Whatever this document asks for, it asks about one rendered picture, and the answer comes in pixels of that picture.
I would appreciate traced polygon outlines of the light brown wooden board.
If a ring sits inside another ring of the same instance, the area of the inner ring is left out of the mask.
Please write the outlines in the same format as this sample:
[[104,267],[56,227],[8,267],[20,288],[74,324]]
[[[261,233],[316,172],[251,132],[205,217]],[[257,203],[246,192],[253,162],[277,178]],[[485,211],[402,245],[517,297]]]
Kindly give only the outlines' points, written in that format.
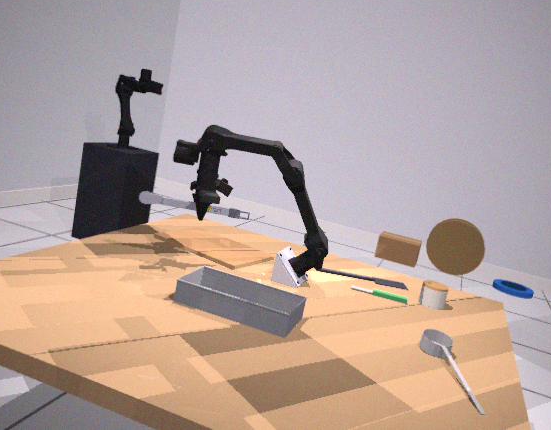
[[154,237],[233,270],[275,257],[202,228],[160,232]]

